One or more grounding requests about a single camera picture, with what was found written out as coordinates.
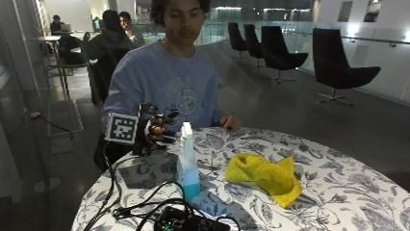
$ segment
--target plastic bottle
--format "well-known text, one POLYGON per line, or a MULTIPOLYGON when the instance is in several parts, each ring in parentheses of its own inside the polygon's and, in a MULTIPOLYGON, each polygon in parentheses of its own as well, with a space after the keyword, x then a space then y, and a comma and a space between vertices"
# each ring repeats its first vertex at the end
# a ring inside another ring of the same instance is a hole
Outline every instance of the plastic bottle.
POLYGON ((178 164, 178 180, 184 187, 186 199, 200 195, 200 176, 194 152, 194 134, 190 122, 182 128, 182 154, 178 164))

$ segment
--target yellow cloth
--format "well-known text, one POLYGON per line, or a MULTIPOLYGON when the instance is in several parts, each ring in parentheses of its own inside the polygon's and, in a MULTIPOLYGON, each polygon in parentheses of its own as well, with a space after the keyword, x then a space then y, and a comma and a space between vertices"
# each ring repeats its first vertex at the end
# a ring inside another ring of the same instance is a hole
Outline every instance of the yellow cloth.
POLYGON ((303 192, 293 174, 293 156, 272 164, 258 154, 238 154, 231 158, 226 180, 231 183, 255 182, 283 208, 296 201, 303 192))

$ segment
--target floral tablecloth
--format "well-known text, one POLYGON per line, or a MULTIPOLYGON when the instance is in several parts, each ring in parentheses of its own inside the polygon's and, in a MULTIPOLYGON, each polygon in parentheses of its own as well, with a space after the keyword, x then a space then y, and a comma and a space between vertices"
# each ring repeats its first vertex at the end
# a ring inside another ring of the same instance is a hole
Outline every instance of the floral tablecloth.
MULTIPOLYGON (((200 167, 202 194, 191 204, 210 218, 235 217, 243 230, 410 230, 410 193, 384 174, 337 150, 279 132, 243 128, 230 134, 222 128, 195 130, 195 149, 200 167), (258 153, 272 163, 293 156, 295 175, 303 195, 283 209, 267 192, 252 183, 236 185, 224 180, 230 158, 239 153, 258 153)), ((148 157, 127 155, 119 161, 118 178, 122 200, 128 207, 152 194, 158 186, 175 179, 180 143, 167 152, 148 157)), ((84 230, 111 187, 106 172, 84 196, 72 230, 84 230)), ((115 191, 111 202, 119 196, 115 191)), ((154 201, 180 197, 168 185, 154 201)), ((140 212, 154 209, 146 207, 140 212)), ((107 214, 94 230, 135 230, 139 218, 115 220, 107 214)), ((238 230, 231 220, 224 220, 238 230)), ((144 230, 152 230, 147 223, 144 230)))

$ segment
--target floor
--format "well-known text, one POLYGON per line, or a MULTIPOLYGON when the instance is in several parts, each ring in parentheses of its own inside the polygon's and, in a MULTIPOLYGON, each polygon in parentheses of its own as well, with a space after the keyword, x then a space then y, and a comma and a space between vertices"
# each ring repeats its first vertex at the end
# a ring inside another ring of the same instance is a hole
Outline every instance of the floor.
MULTIPOLYGON (((238 53, 227 41, 199 46, 198 50, 212 56, 220 72, 222 108, 236 113, 244 126, 293 134, 333 147, 410 191, 410 107, 359 90, 340 92, 356 103, 355 107, 319 104, 315 93, 331 93, 331 88, 319 84, 311 74, 285 71, 284 77, 296 81, 277 84, 272 80, 277 71, 254 68, 254 58, 234 59, 238 53)), ((100 175, 92 154, 102 109, 91 103, 86 69, 76 69, 70 87, 84 130, 75 132, 71 142, 67 134, 50 137, 47 122, 41 117, 31 119, 21 109, 27 104, 30 113, 41 112, 49 117, 50 102, 65 99, 58 78, 51 78, 49 90, 45 72, 37 73, 39 92, 29 92, 22 98, 14 81, 0 91, 0 121, 22 178, 21 202, 0 199, 2 230, 69 231, 83 196, 100 175), (53 154, 57 140, 74 145, 74 151, 53 154), (38 183, 46 179, 58 179, 58 187, 37 192, 38 183)))

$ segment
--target blue sweatshirt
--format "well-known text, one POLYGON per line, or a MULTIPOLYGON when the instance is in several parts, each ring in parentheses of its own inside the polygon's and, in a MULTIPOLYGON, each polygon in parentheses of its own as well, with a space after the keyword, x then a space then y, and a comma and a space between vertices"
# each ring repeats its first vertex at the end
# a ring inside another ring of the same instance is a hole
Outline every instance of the blue sweatshirt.
POLYGON ((192 57, 178 58, 159 41, 128 52, 114 74, 103 131, 110 113, 136 116, 140 104, 150 102, 159 107, 159 114, 179 109, 176 124, 164 126, 171 131, 179 132, 183 122, 191 122, 192 128, 220 122, 218 72, 204 54, 196 51, 192 57))

